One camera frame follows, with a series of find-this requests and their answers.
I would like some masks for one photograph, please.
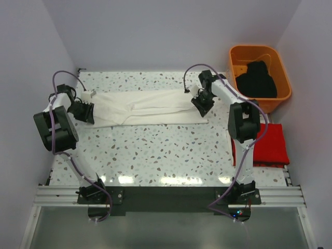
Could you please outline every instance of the speckled white surface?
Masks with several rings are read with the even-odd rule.
[[[80,78],[88,90],[103,92],[183,87],[183,72],[82,72]],[[196,81],[197,72],[187,75],[188,84]],[[234,167],[225,132],[228,108],[216,100],[208,124],[86,129],[85,123],[73,123],[80,149],[106,185],[229,186]],[[255,168],[254,172],[257,186],[286,186],[282,169]],[[54,159],[50,185],[78,185],[59,156]]]

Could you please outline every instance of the folded red fabric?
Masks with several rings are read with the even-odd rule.
[[[260,124],[260,137],[264,132],[265,124]],[[232,140],[232,154],[235,165],[235,145]],[[282,125],[269,123],[268,131],[265,136],[259,140],[254,147],[254,166],[256,167],[277,167],[283,168],[289,164],[289,158],[286,150]]]

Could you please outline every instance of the white garment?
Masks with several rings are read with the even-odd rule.
[[[207,123],[182,89],[95,95],[94,124],[87,127]]]

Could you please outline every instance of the orange basket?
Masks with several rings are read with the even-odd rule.
[[[246,73],[247,64],[253,61],[264,61],[269,75],[274,80],[277,91],[276,98],[255,98],[265,113],[271,113],[292,94],[292,88],[276,50],[261,45],[238,45],[232,47],[229,50],[229,65],[226,77],[230,84],[238,91],[235,78]]]

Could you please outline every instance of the metal extrusion frame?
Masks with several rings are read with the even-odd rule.
[[[77,186],[39,186],[34,206],[89,206],[105,207],[104,204],[77,204]],[[259,187],[261,205],[253,208],[304,208],[305,200],[300,187]],[[229,205],[230,208],[242,205]]]
[[[105,207],[104,204],[77,204],[78,186],[39,186],[20,249],[29,249],[42,207]],[[306,203],[300,187],[259,187],[261,205],[252,208],[297,208],[309,249],[317,249],[317,243],[307,216]],[[229,205],[241,208],[242,205]]]

